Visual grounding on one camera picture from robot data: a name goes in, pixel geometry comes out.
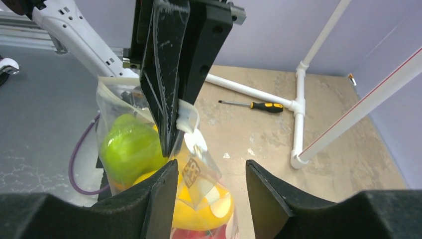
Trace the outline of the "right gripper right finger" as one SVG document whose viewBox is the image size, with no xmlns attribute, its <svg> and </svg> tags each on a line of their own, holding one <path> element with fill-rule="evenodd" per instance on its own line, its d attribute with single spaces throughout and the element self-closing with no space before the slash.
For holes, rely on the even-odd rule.
<svg viewBox="0 0 422 239">
<path fill-rule="evenodd" d="M 307 193 L 247 160 L 258 239 L 419 239 L 421 190 L 366 190 L 335 203 Z"/>
</svg>

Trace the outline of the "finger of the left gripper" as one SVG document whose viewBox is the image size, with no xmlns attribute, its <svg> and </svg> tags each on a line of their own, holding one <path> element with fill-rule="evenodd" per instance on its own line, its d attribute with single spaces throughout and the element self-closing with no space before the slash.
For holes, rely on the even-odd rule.
<svg viewBox="0 0 422 239">
<path fill-rule="evenodd" d="M 138 0 L 135 4 L 130 59 L 139 65 L 141 90 L 167 157 L 177 134 L 178 70 L 189 16 L 187 0 Z"/>
<path fill-rule="evenodd" d="M 179 98 L 194 104 L 234 24 L 245 9 L 231 0 L 190 0 L 190 16 L 179 61 Z"/>
</svg>

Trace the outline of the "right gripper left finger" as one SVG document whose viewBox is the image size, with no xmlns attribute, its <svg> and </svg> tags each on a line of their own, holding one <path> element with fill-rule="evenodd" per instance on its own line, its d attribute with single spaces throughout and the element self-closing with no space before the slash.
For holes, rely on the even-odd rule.
<svg viewBox="0 0 422 239">
<path fill-rule="evenodd" d="M 167 239 L 171 233 L 178 163 L 168 162 L 137 185 L 91 207 L 48 193 L 0 196 L 3 239 Z"/>
</svg>

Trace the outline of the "green pear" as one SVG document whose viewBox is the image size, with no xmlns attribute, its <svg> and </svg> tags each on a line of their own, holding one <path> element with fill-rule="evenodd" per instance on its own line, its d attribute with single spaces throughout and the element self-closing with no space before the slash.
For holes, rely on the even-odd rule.
<svg viewBox="0 0 422 239">
<path fill-rule="evenodd" d="M 157 126 L 130 114 L 116 118 L 100 145 L 100 159 L 110 184 L 119 190 L 168 162 L 162 155 Z"/>
</svg>

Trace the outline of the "clear dotted zip bag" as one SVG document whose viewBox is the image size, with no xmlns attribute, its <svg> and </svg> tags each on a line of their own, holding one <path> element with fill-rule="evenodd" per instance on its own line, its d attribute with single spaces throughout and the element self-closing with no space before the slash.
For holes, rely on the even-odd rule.
<svg viewBox="0 0 422 239">
<path fill-rule="evenodd" d="M 182 102 L 180 131 L 169 156 L 163 156 L 158 127 L 137 78 L 99 77 L 97 141 L 113 195 L 151 177 L 177 160 L 178 181 L 172 239 L 237 239 L 234 198 L 199 129 L 197 109 Z"/>
</svg>

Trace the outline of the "smooth red apple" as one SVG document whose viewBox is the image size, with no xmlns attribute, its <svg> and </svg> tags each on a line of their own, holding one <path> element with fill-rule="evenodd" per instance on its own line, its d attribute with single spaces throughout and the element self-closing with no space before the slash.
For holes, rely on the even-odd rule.
<svg viewBox="0 0 422 239">
<path fill-rule="evenodd" d="M 172 229 L 171 239 L 230 239 L 226 236 L 226 225 L 216 229 L 194 231 L 185 229 Z"/>
</svg>

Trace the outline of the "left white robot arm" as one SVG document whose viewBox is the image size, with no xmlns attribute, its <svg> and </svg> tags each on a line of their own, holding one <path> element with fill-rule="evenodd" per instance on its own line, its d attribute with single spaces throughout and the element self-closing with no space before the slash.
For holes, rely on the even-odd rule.
<svg viewBox="0 0 422 239">
<path fill-rule="evenodd" d="M 6 0 L 65 46 L 95 76 L 131 77 L 134 69 L 157 124 L 162 154 L 178 137 L 181 101 L 193 104 L 243 8 L 225 0 L 138 0 L 131 45 L 119 59 L 73 0 Z"/>
</svg>

